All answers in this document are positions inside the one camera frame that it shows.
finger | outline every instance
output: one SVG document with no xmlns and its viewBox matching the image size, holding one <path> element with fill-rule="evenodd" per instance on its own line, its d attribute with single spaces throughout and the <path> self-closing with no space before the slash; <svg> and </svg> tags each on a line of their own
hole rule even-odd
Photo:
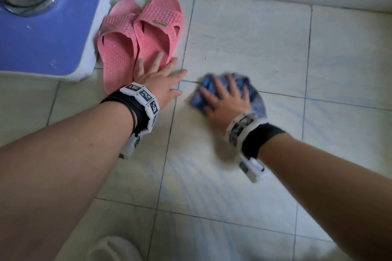
<svg viewBox="0 0 392 261">
<path fill-rule="evenodd" d="M 222 81 L 216 76 L 214 76 L 214 84 L 215 84 L 216 90 L 218 91 L 219 97 L 221 99 L 225 99 L 230 96 L 230 94 L 228 93 L 228 90 L 222 84 Z"/>
<path fill-rule="evenodd" d="M 172 101 L 174 98 L 179 97 L 182 95 L 181 90 L 170 90 L 169 91 L 169 99 Z"/>
<path fill-rule="evenodd" d="M 207 103 L 212 107 L 216 108 L 216 105 L 220 101 L 218 97 L 216 97 L 214 94 L 210 93 L 206 88 L 200 87 L 200 93 L 204 97 L 204 99 L 207 101 Z"/>
<path fill-rule="evenodd" d="M 174 67 L 177 66 L 178 58 L 172 58 L 170 62 L 159 72 L 163 76 L 168 76 L 173 71 Z"/>
<path fill-rule="evenodd" d="M 249 90 L 247 86 L 242 89 L 242 99 L 249 102 Z"/>
<path fill-rule="evenodd" d="M 211 107 L 205 106 L 204 111 L 205 111 L 208 118 L 211 118 L 213 116 L 214 111 Z"/>
<path fill-rule="evenodd" d="M 159 65 L 161 64 L 162 58 L 164 57 L 164 52 L 159 52 L 158 55 L 156 56 L 153 64 L 150 67 L 150 70 L 148 73 L 155 73 L 158 72 Z"/>
<path fill-rule="evenodd" d="M 142 75 L 144 75 L 144 61 L 142 58 L 139 58 L 133 71 L 133 77 L 135 80 L 138 80 Z"/>
<path fill-rule="evenodd" d="M 168 78 L 171 80 L 170 84 L 171 86 L 177 84 L 180 80 L 186 76 L 188 71 L 186 69 L 181 70 L 179 73 L 175 75 L 168 76 Z"/>
<path fill-rule="evenodd" d="M 233 76 L 227 75 L 227 80 L 228 80 L 228 87 L 230 89 L 230 94 L 233 97 L 239 97 L 238 88 L 237 88 L 236 81 L 234 80 Z"/>
</svg>

pink slipper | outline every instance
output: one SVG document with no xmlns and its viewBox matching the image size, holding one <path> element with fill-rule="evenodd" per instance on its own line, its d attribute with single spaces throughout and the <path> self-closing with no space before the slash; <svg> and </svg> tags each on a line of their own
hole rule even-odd
<svg viewBox="0 0 392 261">
<path fill-rule="evenodd" d="M 183 16 L 178 0 L 152 0 L 134 22 L 139 44 L 138 58 L 148 71 L 159 51 L 165 53 L 159 68 L 169 63 L 181 35 Z"/>
<path fill-rule="evenodd" d="M 104 90 L 107 94 L 133 81 L 138 53 L 133 22 L 140 12 L 135 0 L 121 0 L 102 21 L 98 51 L 104 62 Z"/>
</svg>

black wrist strap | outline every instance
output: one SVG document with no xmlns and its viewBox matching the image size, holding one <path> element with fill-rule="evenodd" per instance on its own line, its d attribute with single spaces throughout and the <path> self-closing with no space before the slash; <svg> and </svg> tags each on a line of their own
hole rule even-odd
<svg viewBox="0 0 392 261">
<path fill-rule="evenodd" d="M 138 135 L 141 130 L 147 127 L 150 118 L 147 116 L 147 113 L 144 110 L 144 106 L 141 105 L 133 96 L 123 94 L 120 91 L 115 91 L 102 100 L 101 103 L 107 101 L 122 103 L 129 109 L 133 119 L 133 129 L 130 135 L 133 133 Z"/>
<path fill-rule="evenodd" d="M 265 123 L 251 131 L 242 143 L 242 153 L 246 157 L 257 158 L 260 147 L 277 134 L 286 133 L 282 129 Z"/>
</svg>

hand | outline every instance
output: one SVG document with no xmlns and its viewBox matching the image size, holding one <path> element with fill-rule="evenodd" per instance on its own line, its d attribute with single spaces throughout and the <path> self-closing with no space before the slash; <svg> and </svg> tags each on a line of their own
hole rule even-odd
<svg viewBox="0 0 392 261">
<path fill-rule="evenodd" d="M 226 90 L 220 79 L 214 77 L 215 88 L 218 91 L 220 99 L 210 93 L 206 88 L 200 87 L 200 93 L 209 104 L 209 106 L 204 107 L 208 122 L 213 129 L 223 135 L 226 134 L 226 129 L 232 120 L 251 109 L 248 88 L 243 88 L 241 97 L 233 77 L 228 75 L 227 79 L 230 92 Z"/>
<path fill-rule="evenodd" d="M 166 107 L 175 97 L 182 95 L 181 90 L 172 90 L 171 87 L 177 84 L 188 72 L 187 70 L 181 70 L 178 74 L 170 76 L 177 65 L 177 58 L 172 58 L 168 65 L 158 71 L 163 56 L 163 52 L 158 54 L 147 73 L 144 72 L 144 62 L 140 58 L 133 73 L 134 81 L 146 86 L 154 94 L 161 109 Z"/>
</svg>

blue cloth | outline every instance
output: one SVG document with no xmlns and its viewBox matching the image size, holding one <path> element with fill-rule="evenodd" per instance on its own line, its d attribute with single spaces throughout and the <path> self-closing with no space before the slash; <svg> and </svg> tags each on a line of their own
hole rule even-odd
<svg viewBox="0 0 392 261">
<path fill-rule="evenodd" d="M 262 97 L 257 92 L 256 88 L 251 85 L 250 79 L 247 76 L 239 75 L 237 73 L 232 73 L 232 76 L 233 76 L 234 80 L 236 81 L 238 90 L 241 95 L 242 95 L 243 87 L 246 86 L 248 88 L 249 100 L 251 102 L 252 110 L 254 112 L 256 112 L 257 115 L 261 118 L 267 117 L 267 112 L 265 110 L 264 101 L 262 100 Z M 208 91 L 210 91 L 212 94 L 219 97 L 218 92 L 215 89 L 213 77 L 214 77 L 213 74 L 210 74 L 210 73 L 207 74 L 200 86 L 203 86 Z M 220 79 L 221 79 L 223 85 L 229 90 L 228 80 L 227 80 L 226 75 L 221 75 Z M 190 105 L 199 109 L 203 114 L 205 114 L 204 107 L 207 106 L 208 103 L 205 101 L 203 96 L 200 94 L 199 89 L 195 92 L 192 99 L 190 100 Z"/>
</svg>

